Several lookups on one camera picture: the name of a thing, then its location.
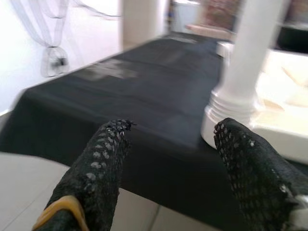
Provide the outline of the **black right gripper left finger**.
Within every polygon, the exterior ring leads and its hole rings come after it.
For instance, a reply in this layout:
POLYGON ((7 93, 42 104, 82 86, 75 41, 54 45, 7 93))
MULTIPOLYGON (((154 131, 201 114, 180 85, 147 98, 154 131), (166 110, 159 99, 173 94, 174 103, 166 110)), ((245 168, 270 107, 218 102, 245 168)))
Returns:
POLYGON ((103 124, 62 176, 32 231, 110 231, 133 122, 103 124))

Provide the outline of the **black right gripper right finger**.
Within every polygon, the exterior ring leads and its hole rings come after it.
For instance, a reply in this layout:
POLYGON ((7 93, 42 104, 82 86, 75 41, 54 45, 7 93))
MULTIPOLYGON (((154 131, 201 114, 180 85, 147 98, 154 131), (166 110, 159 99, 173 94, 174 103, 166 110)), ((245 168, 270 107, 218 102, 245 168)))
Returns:
POLYGON ((216 149, 249 231, 308 231, 308 175, 234 119, 215 125, 216 149))

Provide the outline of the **white plastic table leg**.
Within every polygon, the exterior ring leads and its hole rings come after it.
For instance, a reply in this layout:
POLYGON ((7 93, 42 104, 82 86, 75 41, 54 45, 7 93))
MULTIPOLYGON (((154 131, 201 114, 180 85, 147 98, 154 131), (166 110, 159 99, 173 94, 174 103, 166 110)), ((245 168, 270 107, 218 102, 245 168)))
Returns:
POLYGON ((256 83, 288 0, 246 0, 229 64, 212 90, 205 120, 247 123, 256 110, 256 83))

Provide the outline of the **white plastic table top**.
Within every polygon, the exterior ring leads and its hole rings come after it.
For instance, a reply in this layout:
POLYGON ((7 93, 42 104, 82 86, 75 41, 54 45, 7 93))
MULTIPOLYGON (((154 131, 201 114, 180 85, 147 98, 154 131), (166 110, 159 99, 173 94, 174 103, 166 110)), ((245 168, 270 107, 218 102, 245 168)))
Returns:
POLYGON ((284 158, 308 165, 308 54, 271 50, 257 79, 251 111, 211 97, 201 126, 212 147, 214 126, 230 117, 266 139, 284 158))

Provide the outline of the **black table cloth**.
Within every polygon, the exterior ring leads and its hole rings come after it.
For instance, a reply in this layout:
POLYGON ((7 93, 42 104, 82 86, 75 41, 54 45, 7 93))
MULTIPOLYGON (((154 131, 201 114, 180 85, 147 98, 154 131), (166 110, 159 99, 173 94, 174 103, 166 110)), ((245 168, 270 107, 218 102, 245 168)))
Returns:
POLYGON ((0 133, 0 151, 67 166, 101 124, 129 119, 122 188, 223 231, 245 231, 242 213, 282 218, 270 186, 235 198, 218 152, 201 137, 222 59, 218 40, 175 33, 27 89, 0 133))

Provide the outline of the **beige cloth covered bench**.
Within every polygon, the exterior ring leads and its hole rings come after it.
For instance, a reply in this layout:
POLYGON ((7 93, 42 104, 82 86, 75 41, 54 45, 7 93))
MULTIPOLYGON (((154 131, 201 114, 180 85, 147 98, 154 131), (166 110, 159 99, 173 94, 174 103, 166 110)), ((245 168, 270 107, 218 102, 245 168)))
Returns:
POLYGON ((185 28, 191 31, 193 34, 204 37, 225 40, 233 40, 235 38, 235 32, 224 29, 222 27, 187 24, 185 28))

